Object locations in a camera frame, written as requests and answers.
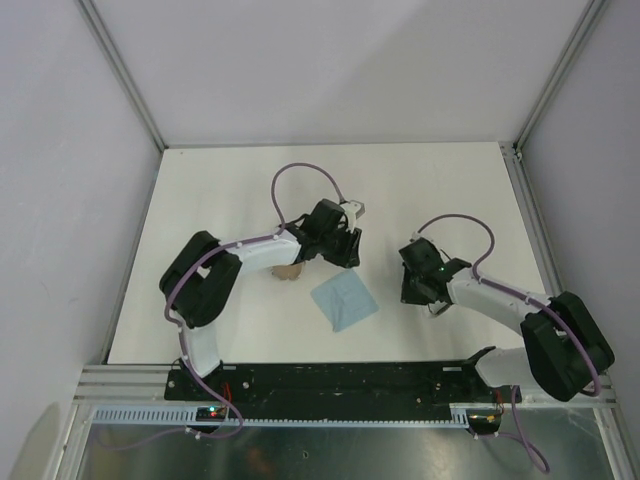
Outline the map print glasses case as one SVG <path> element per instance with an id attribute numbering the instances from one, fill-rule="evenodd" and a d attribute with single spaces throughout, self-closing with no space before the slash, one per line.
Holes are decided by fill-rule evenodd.
<path id="1" fill-rule="evenodd" d="M 297 263 L 292 265 L 278 265 L 271 269 L 271 273 L 279 280 L 294 281 L 297 280 L 302 274 L 304 269 L 303 263 Z"/>

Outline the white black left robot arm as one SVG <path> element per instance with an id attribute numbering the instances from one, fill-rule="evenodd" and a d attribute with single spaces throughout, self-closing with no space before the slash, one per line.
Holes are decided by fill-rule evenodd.
<path id="1" fill-rule="evenodd" d="M 191 237 L 159 281 L 166 318 L 178 326 L 181 356 L 191 366 L 185 383 L 191 393 L 207 400 L 220 390 L 214 322 L 236 281 L 265 269 L 298 267 L 317 256 L 344 269 L 359 266 L 357 220 L 364 211 L 359 201 L 323 199 L 274 233 L 228 244 L 206 230 Z"/>

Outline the light blue cleaning cloth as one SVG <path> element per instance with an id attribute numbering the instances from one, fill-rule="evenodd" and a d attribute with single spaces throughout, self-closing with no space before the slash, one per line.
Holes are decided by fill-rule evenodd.
<path id="1" fill-rule="evenodd" d="M 311 293 L 316 306 L 329 321 L 334 333 L 374 315 L 379 306 L 355 270 L 345 270 Z"/>

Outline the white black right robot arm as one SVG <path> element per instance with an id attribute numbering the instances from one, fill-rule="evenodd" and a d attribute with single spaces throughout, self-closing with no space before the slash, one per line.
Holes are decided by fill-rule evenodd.
<path id="1" fill-rule="evenodd" d="M 585 394 L 615 355 L 583 300 L 564 291 L 553 297 L 517 289 L 476 273 L 472 264 L 446 260 L 418 237 L 399 250 L 401 301 L 439 315 L 452 306 L 478 312 L 519 334 L 519 348 L 490 347 L 461 376 L 463 393 L 484 401 L 497 387 L 538 386 L 559 401 Z"/>

